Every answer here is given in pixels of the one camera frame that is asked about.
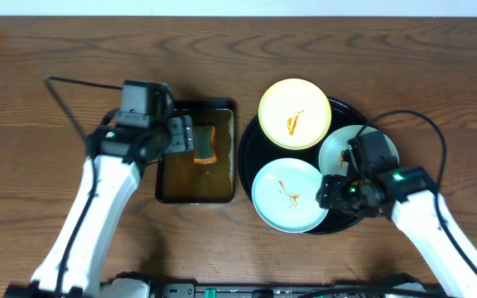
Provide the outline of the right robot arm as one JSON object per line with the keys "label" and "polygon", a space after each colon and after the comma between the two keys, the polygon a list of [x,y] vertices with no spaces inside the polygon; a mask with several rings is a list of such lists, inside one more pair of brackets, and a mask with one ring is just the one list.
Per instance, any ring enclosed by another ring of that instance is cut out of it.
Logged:
{"label": "right robot arm", "polygon": [[316,201],[323,209],[388,218],[416,247],[447,295],[477,297],[477,249],[422,167],[362,179],[324,175]]}

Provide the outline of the light blue front plate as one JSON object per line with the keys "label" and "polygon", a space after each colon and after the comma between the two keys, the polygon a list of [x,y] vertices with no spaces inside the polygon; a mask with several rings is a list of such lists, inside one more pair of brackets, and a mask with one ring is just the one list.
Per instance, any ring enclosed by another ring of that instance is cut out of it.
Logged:
{"label": "light blue front plate", "polygon": [[253,206],[260,218],[276,230],[308,232],[329,213],[316,201],[321,180],[321,173],[305,161],[295,158],[271,161],[253,180]]}

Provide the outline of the light blue plate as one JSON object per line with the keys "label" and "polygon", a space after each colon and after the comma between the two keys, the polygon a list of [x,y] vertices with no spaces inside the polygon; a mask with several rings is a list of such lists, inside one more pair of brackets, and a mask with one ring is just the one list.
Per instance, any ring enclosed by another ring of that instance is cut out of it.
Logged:
{"label": "light blue plate", "polygon": [[319,154],[322,175],[347,176],[348,166],[342,161],[341,153],[348,147],[348,141],[360,134],[378,131],[373,127],[362,129],[363,125],[350,125],[332,132],[323,142]]}
{"label": "light blue plate", "polygon": [[271,161],[253,180],[253,206],[260,218],[276,230],[308,232],[329,213],[316,201],[321,180],[321,173],[305,161],[295,158]]}

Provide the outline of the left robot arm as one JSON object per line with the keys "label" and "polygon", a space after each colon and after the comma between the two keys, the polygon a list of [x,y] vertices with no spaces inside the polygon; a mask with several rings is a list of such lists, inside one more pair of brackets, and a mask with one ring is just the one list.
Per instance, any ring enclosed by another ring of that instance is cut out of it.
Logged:
{"label": "left robot arm", "polygon": [[136,272],[103,284],[104,261],[118,221],[142,174],[163,154],[194,148],[189,116],[142,124],[103,118],[86,139],[88,156],[78,193],[52,249],[26,286],[6,297],[151,297],[152,283]]}

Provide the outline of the green orange sponge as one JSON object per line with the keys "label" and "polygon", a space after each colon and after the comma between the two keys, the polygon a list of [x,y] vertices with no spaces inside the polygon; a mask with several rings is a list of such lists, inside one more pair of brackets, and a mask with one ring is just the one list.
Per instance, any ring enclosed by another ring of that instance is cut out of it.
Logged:
{"label": "green orange sponge", "polygon": [[216,134],[215,126],[195,126],[193,128],[193,133],[195,141],[194,163],[215,163],[218,160],[214,149],[214,141]]}

